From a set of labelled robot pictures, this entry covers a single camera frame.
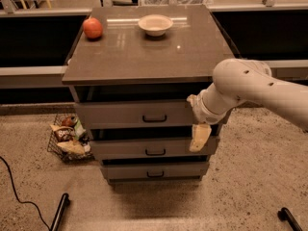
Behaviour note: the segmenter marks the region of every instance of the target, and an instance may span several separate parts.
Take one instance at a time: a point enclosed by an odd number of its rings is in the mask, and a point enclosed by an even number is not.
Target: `red apple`
[[[103,35],[103,26],[96,18],[86,19],[83,23],[83,29],[88,39],[97,39]]]

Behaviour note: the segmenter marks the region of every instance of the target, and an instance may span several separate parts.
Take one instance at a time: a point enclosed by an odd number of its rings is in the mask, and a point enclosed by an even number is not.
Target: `black basket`
[[[61,126],[62,121],[70,116],[76,116],[77,115],[74,113],[74,111],[68,111],[67,113],[64,114],[57,114],[55,117],[54,125]],[[88,140],[87,135],[84,135],[80,141]],[[84,162],[84,161],[91,161],[94,160],[94,156],[91,152],[86,152],[84,155],[77,155],[77,154],[71,154],[71,153],[66,153],[61,150],[60,147],[57,146],[58,140],[54,134],[54,131],[51,131],[47,151],[55,153],[59,158],[62,159],[65,163],[70,163],[70,162]]]

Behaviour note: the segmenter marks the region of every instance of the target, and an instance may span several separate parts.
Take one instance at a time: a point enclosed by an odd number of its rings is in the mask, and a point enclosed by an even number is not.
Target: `gray countertop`
[[[158,38],[138,26],[162,14],[174,24]],[[234,58],[208,9],[195,6],[94,8],[103,37],[81,35],[64,75],[66,85],[119,85],[205,81],[217,63]]]

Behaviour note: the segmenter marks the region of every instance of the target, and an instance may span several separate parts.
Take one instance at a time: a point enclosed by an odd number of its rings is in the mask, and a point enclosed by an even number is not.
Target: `white bowl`
[[[152,14],[142,17],[138,25],[144,29],[144,31],[153,37],[163,35],[167,29],[173,25],[173,21],[163,15]]]

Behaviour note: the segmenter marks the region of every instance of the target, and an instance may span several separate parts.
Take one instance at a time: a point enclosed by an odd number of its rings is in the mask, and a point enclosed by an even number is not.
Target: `speckled floor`
[[[96,161],[66,165],[47,152],[52,112],[14,108],[0,116],[0,156],[20,199],[36,202],[48,225],[68,193],[64,231],[292,230],[277,218],[282,207],[308,230],[308,134],[263,108],[233,111],[202,181],[113,187]],[[33,206],[16,201],[2,163],[0,193],[0,230],[47,229]]]

